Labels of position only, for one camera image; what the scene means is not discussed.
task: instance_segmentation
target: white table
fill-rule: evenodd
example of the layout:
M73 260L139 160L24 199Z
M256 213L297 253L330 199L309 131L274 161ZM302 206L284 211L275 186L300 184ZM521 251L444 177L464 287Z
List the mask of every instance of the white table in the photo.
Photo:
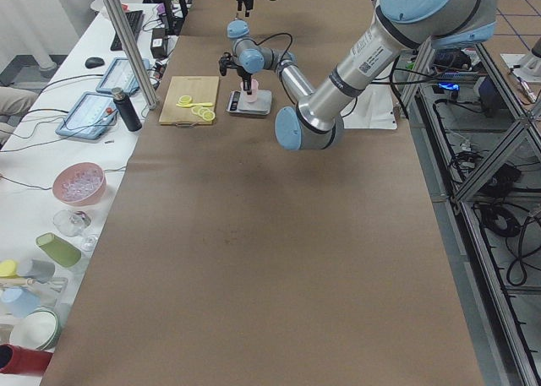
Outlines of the white table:
M131 10L144 10L144 24L156 16L155 4L131 4ZM105 73L108 65L115 57L125 57L124 52L111 52L109 46L114 37L114 29L110 20L98 14L88 30L80 38L62 66L54 75L51 82L76 75L90 73ZM150 63L155 61L150 54L151 31L141 31L138 46L143 58ZM172 37L169 50L174 47L177 37ZM102 57L105 65L99 68L86 69L87 57ZM55 108L69 111L86 91L95 91L100 78L74 79L53 85L46 89L38 98L32 109ZM132 102L144 120L148 112L145 98L141 93L132 96ZM17 127L15 133L27 137L32 134L38 122L51 121L62 116L56 111L37 111L27 115ZM110 127L96 141L80 141L63 139L51 144L37 145L18 152L9 152L29 145L45 143L60 139L55 129L60 119L51 123L40 124L30 139L20 139L15 136L4 145L0 151L0 173L5 177L30 185L49 188L55 177L72 164L90 161L95 162L104 170L116 170L126 165L134 149L139 132L131 133L119 117L117 123ZM107 190L98 204L72 208L60 202L52 195L51 190L26 188L15 183L0 179L0 261L24 258L51 260L36 246L36 238L46 232L53 232L63 237L52 223L52 217L62 209L83 210L92 222L87 229L89 233L100 234L111 208L117 190L123 179L123 172L106 174ZM79 245L80 238L65 238L74 245ZM57 264L56 276L66 277L68 287L63 296L67 306L73 302L80 285L80 278L74 278L71 272ZM18 375L0 375L2 386L31 386L37 385L40 378Z

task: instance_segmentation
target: keyboard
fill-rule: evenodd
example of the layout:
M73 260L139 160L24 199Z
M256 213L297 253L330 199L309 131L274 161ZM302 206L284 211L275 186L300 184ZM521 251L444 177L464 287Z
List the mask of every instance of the keyboard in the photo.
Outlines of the keyboard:
M134 34L134 39L137 41L141 28L143 27L143 10L135 10L133 12L126 12L126 19L128 19L128 24L132 33ZM115 37L112 39L111 51L121 51L122 42L118 34L115 34Z

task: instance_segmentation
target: black mouse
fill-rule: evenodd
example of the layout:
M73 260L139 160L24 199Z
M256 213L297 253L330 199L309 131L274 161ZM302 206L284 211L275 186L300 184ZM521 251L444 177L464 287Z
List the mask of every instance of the black mouse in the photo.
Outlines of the black mouse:
M85 66L88 69L97 68L103 64L105 64L105 61L103 61L103 58L99 57L90 57L85 61Z

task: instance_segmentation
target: black thermos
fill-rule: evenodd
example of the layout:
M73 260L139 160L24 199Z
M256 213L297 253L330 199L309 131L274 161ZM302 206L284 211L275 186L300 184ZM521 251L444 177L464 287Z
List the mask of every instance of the black thermos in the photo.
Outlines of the black thermos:
M128 130L137 131L143 127L135 112L134 105L132 105L132 101L129 99L129 96L124 93L122 88L112 88L111 93L112 101L117 106L120 117L126 123Z

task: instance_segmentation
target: wooden cutting board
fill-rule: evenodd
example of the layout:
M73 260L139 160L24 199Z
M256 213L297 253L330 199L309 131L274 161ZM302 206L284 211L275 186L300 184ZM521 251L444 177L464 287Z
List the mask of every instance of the wooden cutting board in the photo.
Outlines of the wooden cutting board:
M161 109L159 123L162 125L178 124L202 124L211 125L213 121L205 121L192 113L190 108L178 107L178 99L183 95L192 96L193 103L210 101L215 105L208 107L212 111L216 107L218 96L218 84L220 78L217 76L173 76L167 91L166 101Z

